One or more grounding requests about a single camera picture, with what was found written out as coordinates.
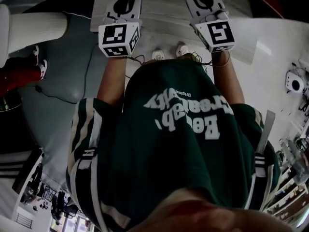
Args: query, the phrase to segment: white chair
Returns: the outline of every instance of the white chair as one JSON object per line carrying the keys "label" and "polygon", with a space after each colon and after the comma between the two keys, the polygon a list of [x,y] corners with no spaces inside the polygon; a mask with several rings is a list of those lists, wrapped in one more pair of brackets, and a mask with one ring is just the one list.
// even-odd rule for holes
{"label": "white chair", "polygon": [[11,15],[0,4],[0,68],[12,52],[26,46],[62,37],[68,26],[62,13],[27,13]]}

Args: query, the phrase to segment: wire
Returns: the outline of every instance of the wire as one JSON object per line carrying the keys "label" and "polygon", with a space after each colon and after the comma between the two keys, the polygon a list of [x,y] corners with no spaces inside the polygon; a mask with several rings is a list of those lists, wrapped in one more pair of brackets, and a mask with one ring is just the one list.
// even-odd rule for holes
{"label": "wire", "polygon": [[220,67],[226,66],[228,64],[228,62],[230,61],[230,59],[231,59],[231,54],[228,52],[228,59],[227,59],[226,63],[223,64],[223,65],[213,65],[213,61],[212,60],[210,62],[208,62],[208,63],[200,63],[200,64],[201,65],[209,65],[209,66],[212,66],[212,67],[219,67],[220,68]]}
{"label": "wire", "polygon": [[[194,62],[196,62],[196,63],[198,63],[198,64],[201,64],[201,62],[202,62],[202,57],[199,55],[199,54],[197,54],[196,52],[193,52],[193,53],[191,53],[191,59],[194,61]],[[202,68],[203,68],[203,70],[204,70],[204,72],[207,74],[207,65],[210,65],[212,63],[212,61],[210,61],[209,63],[207,63],[207,64],[201,64],[201,66],[202,66]]]}
{"label": "wire", "polygon": [[145,62],[145,56],[144,55],[138,55],[137,57],[123,57],[123,58],[128,58],[130,60],[136,61],[138,63],[140,63],[140,65],[142,65],[143,63],[141,61],[139,61],[137,58],[139,57],[143,57],[143,63]]}
{"label": "wire", "polygon": [[303,75],[301,75],[300,73],[299,73],[299,70],[298,69],[301,69],[301,70],[303,70],[304,72],[305,72],[305,75],[308,75],[307,73],[309,73],[308,71],[307,71],[307,69],[306,68],[304,68],[304,67],[298,67],[295,63],[293,63],[292,62],[292,66],[293,66],[293,73],[294,74],[296,74],[296,75],[298,75],[300,78],[303,78]]}
{"label": "wire", "polygon": [[92,20],[91,18],[89,18],[87,16],[84,16],[84,15],[81,15],[81,14],[75,14],[75,13],[70,13],[70,12],[66,12],[66,11],[61,11],[61,12],[64,12],[64,13],[67,13],[67,14],[71,14],[71,15],[80,16],[80,17],[84,17],[84,18],[87,18],[88,20]]}
{"label": "wire", "polygon": [[20,103],[18,106],[12,107],[12,108],[10,108],[10,109],[2,110],[2,111],[0,111],[0,113],[4,113],[4,112],[10,111],[10,110],[13,110],[13,109],[19,107],[20,105],[21,105],[21,103]]}
{"label": "wire", "polygon": [[[92,59],[92,56],[93,56],[93,52],[94,52],[94,49],[95,49],[95,47],[96,47],[97,44],[98,44],[98,43],[96,43],[96,44],[92,47],[91,52],[90,52],[90,57],[89,57],[89,60],[88,60],[88,63],[87,63],[87,68],[86,68],[86,71],[85,71],[85,74],[84,74],[84,91],[83,91],[83,96],[82,96],[81,100],[82,100],[83,98],[85,98],[86,87],[87,87],[87,81],[86,81],[86,80],[87,80],[87,74],[88,74],[90,62],[91,62],[91,59]],[[60,100],[60,101],[62,101],[62,102],[66,102],[66,103],[69,103],[69,104],[77,104],[77,103],[78,103],[78,102],[73,102],[73,101],[65,100],[65,99],[60,98],[60,97],[58,97],[58,96],[47,95],[47,94],[45,94],[45,93],[43,92],[42,88],[41,88],[39,85],[34,86],[34,88],[35,88],[35,90],[36,90],[38,93],[42,93],[43,95],[45,95],[45,96],[47,96],[47,97],[49,97],[49,98],[56,98],[56,99],[58,99],[58,100]]]}

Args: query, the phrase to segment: shoe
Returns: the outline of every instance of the shoe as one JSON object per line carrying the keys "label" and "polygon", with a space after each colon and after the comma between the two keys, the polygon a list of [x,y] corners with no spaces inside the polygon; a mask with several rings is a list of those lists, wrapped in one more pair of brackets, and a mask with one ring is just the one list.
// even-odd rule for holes
{"label": "shoe", "polygon": [[176,50],[176,56],[181,57],[185,54],[189,53],[189,47],[186,44],[180,44]]}
{"label": "shoe", "polygon": [[157,49],[153,52],[153,57],[152,59],[154,60],[164,60],[165,59],[165,56],[164,56],[164,53],[162,50],[160,49]]}
{"label": "shoe", "polygon": [[34,56],[36,57],[37,59],[37,63],[35,65],[37,65],[39,63],[39,46],[36,44],[35,46],[35,49],[33,50],[33,54]]}
{"label": "shoe", "polygon": [[44,78],[46,70],[47,70],[47,60],[43,60],[43,62],[39,65],[41,70],[41,80]]}

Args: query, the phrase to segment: white floor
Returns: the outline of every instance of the white floor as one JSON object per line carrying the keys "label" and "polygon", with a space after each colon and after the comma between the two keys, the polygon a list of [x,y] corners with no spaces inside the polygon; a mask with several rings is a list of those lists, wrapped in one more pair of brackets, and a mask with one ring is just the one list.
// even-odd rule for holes
{"label": "white floor", "polygon": [[[280,19],[233,19],[231,23],[239,49],[253,43],[256,46],[252,64],[235,59],[233,54],[232,60],[246,103],[258,109],[264,119],[267,110],[276,113],[269,140],[276,151],[280,150],[279,139],[293,138],[297,134],[289,120],[295,118],[304,124],[297,111],[301,95],[286,93],[285,75],[292,69],[292,62],[298,64],[298,59],[307,55],[309,25]],[[165,52],[167,59],[174,58],[178,42],[179,38],[175,36],[143,30],[133,56],[144,54],[148,61],[152,51],[159,47]],[[186,43],[191,52],[202,56],[203,62],[210,61],[211,56],[204,47],[190,41]],[[128,60],[127,76],[132,76],[138,67],[137,62]],[[208,73],[212,78],[211,68],[208,68]]]}

